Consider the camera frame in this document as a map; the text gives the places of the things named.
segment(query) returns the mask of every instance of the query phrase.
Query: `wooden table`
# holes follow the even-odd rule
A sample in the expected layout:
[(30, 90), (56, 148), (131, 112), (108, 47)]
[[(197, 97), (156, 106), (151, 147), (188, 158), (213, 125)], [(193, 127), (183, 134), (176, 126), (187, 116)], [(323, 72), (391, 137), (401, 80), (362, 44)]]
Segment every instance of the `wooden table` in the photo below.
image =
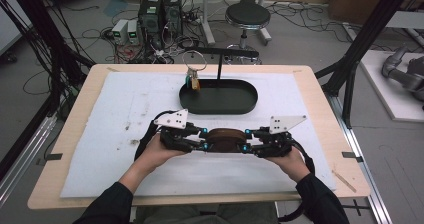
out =
[[(217, 65), (208, 65), (205, 72), (216, 72)], [(91, 110), (100, 94), (106, 76), (110, 72), (179, 72), (185, 73), (185, 65), (118, 65), (98, 64), (94, 66), (75, 102), (52, 153), (63, 153), (61, 160), (48, 161), (28, 200), (31, 209), (54, 209), (87, 207), (94, 198), (60, 198), (71, 164), (75, 147), (84, 132)], [(308, 66), (283, 65), (231, 65), (223, 72), (231, 73), (293, 73), (302, 94), (310, 119), (329, 167), (337, 184), (335, 194), (340, 197), (365, 197), (370, 188), (355, 158), (344, 158), (342, 152), (351, 149), (336, 121), (314, 73)], [(299, 199), (297, 194), (238, 194), (198, 195), (172, 197), (135, 197), (133, 205), (195, 204), (254, 202)]]

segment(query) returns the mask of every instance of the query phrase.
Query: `power supply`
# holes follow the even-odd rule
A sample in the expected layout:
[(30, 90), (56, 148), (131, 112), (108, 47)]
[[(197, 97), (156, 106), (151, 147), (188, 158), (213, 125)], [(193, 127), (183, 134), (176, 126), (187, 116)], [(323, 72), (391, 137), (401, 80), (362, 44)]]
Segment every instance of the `power supply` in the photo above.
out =
[(119, 20), (113, 27), (112, 34), (117, 45), (125, 45), (128, 41), (128, 20)]
[(183, 34), (181, 0), (164, 0), (168, 32)]
[(140, 45), (142, 43), (143, 36), (141, 35), (141, 29), (138, 25), (137, 20), (128, 21), (128, 39), (130, 45)]
[(162, 34), (164, 32), (164, 10), (163, 0), (148, 1), (143, 0), (138, 12), (138, 21), (142, 28), (143, 40), (146, 47), (153, 46), (155, 49), (162, 49), (164, 46)]

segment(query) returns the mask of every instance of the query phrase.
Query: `human hand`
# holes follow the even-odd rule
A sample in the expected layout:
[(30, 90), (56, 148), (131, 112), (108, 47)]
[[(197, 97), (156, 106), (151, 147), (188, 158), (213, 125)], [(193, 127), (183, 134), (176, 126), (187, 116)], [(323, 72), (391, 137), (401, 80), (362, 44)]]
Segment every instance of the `human hand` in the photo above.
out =
[(160, 141), (160, 134), (156, 134), (147, 144), (144, 152), (119, 179), (119, 182), (134, 194), (143, 179), (153, 172), (156, 167), (164, 164), (172, 157), (183, 154), (185, 153), (182, 151), (166, 149)]
[(268, 157), (265, 159), (277, 164), (296, 183), (310, 173), (297, 148), (292, 147), (291, 152), (284, 157)]
[(170, 158), (184, 154), (186, 153), (182, 151), (167, 149), (160, 141), (160, 134), (157, 133), (152, 137), (144, 152), (135, 162), (143, 162), (143, 167), (152, 172), (156, 167), (161, 166)]

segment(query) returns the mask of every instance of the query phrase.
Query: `white paper sheet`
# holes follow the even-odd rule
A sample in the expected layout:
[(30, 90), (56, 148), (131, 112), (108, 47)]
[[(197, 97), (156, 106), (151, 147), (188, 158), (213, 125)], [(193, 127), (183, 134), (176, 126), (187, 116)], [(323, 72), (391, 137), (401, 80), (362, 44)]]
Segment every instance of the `white paper sheet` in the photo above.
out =
[[(200, 78), (215, 78), (199, 73)], [(209, 130), (269, 126), (271, 116), (309, 116), (291, 74), (224, 74), (254, 85), (258, 102), (244, 115), (194, 115), (188, 121)], [(100, 195), (131, 165), (138, 140), (150, 121), (165, 110), (182, 109), (184, 73), (110, 73), (72, 158), (61, 197)], [(335, 182), (310, 120), (290, 131), (314, 159), (316, 175), (331, 189)], [(275, 164), (252, 155), (193, 152), (170, 159), (150, 174), (136, 196), (235, 194), (295, 191)]]

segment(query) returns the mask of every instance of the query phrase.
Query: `black oval tray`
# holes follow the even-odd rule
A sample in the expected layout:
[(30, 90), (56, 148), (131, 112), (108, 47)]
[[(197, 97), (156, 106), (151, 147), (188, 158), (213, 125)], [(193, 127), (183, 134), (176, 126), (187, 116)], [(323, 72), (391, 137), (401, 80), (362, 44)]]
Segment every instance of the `black oval tray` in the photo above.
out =
[(199, 79), (200, 90), (183, 85), (180, 103), (193, 114), (245, 114), (255, 108), (258, 101), (256, 88), (243, 80)]

